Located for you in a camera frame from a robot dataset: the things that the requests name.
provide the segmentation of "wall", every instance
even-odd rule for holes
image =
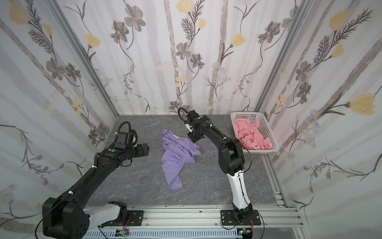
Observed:
[[[316,0],[262,112],[312,239],[380,238],[382,4]]]
[[[43,202],[87,171],[115,118],[44,1],[0,7],[0,237],[34,238]]]
[[[58,0],[120,114],[255,107],[301,1]]]

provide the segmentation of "white plastic basket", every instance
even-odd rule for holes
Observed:
[[[233,122],[235,119],[245,117],[249,119],[249,122],[253,124],[256,119],[259,119],[259,132],[264,136],[264,138],[269,138],[272,142],[273,148],[271,150],[249,150],[250,153],[257,153],[257,154],[266,154],[270,152],[276,152],[280,150],[280,146],[276,140],[275,135],[272,132],[272,129],[269,126],[269,123],[267,119],[265,118],[264,114],[260,112],[232,112],[231,113],[231,121],[233,130],[235,131],[236,138],[238,137],[238,133],[236,131],[235,123]]]

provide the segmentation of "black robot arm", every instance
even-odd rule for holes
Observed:
[[[95,154],[93,166],[73,186],[58,198],[48,198],[44,202],[42,214],[45,217],[42,223],[45,236],[60,239],[82,238],[92,220],[83,209],[94,191],[110,173],[119,166],[124,166],[122,162],[130,160],[131,164],[132,158],[149,154],[146,143],[136,144],[138,134],[131,129],[130,123],[128,132],[120,132],[122,125],[126,123],[128,122],[122,123],[118,128],[114,142],[101,153]]]
[[[181,117],[181,110],[186,112],[186,120]],[[223,134],[206,115],[200,116],[195,111],[187,112],[184,108],[178,109],[178,115],[190,130],[188,137],[192,142],[197,142],[204,138],[205,135],[218,148],[219,166],[227,174],[231,185],[233,214],[237,223],[245,224],[251,219],[254,224],[260,225],[257,211],[252,208],[244,184],[243,170],[245,160],[240,141],[237,138],[231,139]]]

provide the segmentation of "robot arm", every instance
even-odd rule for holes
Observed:
[[[122,125],[129,125],[128,132],[120,132]],[[43,233],[60,239],[79,239],[97,225],[114,221],[115,225],[126,224],[126,204],[109,202],[105,206],[87,209],[85,205],[94,191],[125,160],[147,156],[149,147],[137,145],[138,134],[130,123],[123,122],[114,142],[94,156],[94,165],[73,186],[58,198],[48,198],[42,206]]]
[[[233,194],[233,213],[236,221],[243,224],[249,221],[253,214],[252,204],[249,201],[244,185],[243,169],[244,154],[240,141],[231,139],[220,132],[209,119],[208,116],[199,116],[195,111],[186,112],[187,120],[184,120],[180,114],[179,117],[185,122],[186,127],[190,130],[188,137],[192,142],[197,142],[203,136],[207,136],[219,150],[219,166],[221,170],[227,174],[232,194]]]

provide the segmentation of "purple shirt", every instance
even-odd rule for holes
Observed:
[[[195,163],[195,155],[200,155],[199,145],[189,138],[176,136],[171,130],[163,129],[162,146],[166,150],[162,156],[162,169],[170,189],[182,189],[179,172],[185,163]]]

